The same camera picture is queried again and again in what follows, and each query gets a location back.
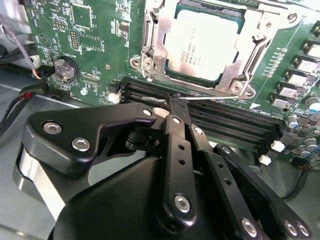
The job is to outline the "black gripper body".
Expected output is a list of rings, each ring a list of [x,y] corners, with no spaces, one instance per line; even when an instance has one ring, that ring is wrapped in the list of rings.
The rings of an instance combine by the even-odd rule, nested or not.
[[[213,180],[192,156],[146,157],[94,185],[56,174],[66,197],[54,240],[236,240]]]

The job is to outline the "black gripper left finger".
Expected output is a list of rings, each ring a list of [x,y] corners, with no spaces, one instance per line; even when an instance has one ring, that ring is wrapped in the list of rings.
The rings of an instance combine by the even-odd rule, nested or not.
[[[92,166],[142,150],[164,164],[158,214],[168,222],[198,216],[187,104],[169,97],[165,109],[143,103],[41,111],[26,121],[19,170],[30,179],[55,220],[89,188]]]

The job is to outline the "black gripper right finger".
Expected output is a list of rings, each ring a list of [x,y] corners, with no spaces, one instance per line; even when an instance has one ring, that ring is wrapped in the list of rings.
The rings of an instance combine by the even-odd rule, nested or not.
[[[311,228],[230,147],[211,147],[191,123],[187,101],[175,99],[174,111],[188,126],[191,145],[204,161],[223,205],[227,240],[313,240]]]

